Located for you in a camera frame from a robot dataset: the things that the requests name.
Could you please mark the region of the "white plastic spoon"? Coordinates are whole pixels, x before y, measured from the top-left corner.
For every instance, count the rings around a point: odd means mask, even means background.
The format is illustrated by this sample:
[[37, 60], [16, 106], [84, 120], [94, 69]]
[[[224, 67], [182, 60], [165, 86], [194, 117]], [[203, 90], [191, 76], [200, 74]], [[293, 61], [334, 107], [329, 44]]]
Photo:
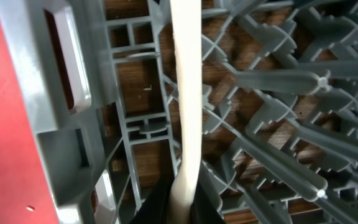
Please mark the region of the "white plastic spoon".
[[181, 122], [181, 165], [173, 181], [168, 223], [188, 223], [201, 163], [201, 1], [171, 0]]

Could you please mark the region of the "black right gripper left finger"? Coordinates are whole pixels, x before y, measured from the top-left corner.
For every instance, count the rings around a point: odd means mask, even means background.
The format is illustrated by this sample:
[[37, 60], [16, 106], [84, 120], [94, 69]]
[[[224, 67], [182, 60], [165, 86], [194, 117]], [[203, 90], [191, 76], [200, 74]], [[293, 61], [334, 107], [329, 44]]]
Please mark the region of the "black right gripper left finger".
[[172, 182], [160, 179], [130, 224], [167, 224], [167, 210]]

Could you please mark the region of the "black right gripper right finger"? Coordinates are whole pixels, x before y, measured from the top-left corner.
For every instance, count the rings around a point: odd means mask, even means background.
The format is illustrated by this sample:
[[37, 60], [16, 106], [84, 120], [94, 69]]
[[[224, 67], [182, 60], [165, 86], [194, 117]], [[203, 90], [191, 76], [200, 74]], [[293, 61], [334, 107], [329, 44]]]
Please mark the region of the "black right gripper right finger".
[[190, 210], [191, 224], [226, 224], [213, 207], [205, 190], [198, 183], [195, 198]]

